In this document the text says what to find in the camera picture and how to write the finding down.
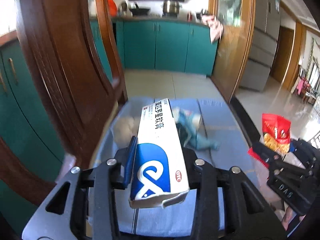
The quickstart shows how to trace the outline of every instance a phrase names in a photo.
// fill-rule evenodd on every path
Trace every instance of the tiled floor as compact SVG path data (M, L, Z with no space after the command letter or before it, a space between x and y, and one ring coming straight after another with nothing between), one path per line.
M291 137L310 140L320 131L320 116L310 104L302 104L301 98L282 89L269 77L262 93L239 89L236 97L262 133L262 113L279 114L291 121Z
M204 75L156 70L126 70L128 97L212 98L223 100L219 91Z

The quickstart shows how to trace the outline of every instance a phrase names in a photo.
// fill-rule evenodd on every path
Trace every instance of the red bottle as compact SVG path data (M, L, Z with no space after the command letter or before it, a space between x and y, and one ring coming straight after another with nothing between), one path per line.
M192 12L191 11L188 12L187 20L188 20L188 22L192 21Z

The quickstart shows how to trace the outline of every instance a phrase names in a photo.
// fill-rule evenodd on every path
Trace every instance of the pink clothing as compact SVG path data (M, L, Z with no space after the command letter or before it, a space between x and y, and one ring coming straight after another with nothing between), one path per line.
M221 22L214 15L202 15L202 23L210 27L211 43L220 39L223 33L223 26Z
M302 90L302 87L303 87L303 83L304 83L304 80L301 79L297 88L298 88L298 95L301 93L301 90Z

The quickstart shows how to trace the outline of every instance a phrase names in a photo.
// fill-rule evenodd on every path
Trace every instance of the doorway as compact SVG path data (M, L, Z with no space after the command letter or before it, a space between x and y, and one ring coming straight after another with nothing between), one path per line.
M282 83L287 70L292 51L293 38L294 30L280 26L276 56L270 72L270 75L279 83Z

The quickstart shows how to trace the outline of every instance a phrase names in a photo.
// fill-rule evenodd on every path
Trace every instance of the white cloth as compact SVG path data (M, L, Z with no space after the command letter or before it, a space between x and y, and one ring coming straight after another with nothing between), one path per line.
M223 25L214 15L202 15L202 23L208 25L210 28L211 43L214 43L218 39L221 40L223 33Z

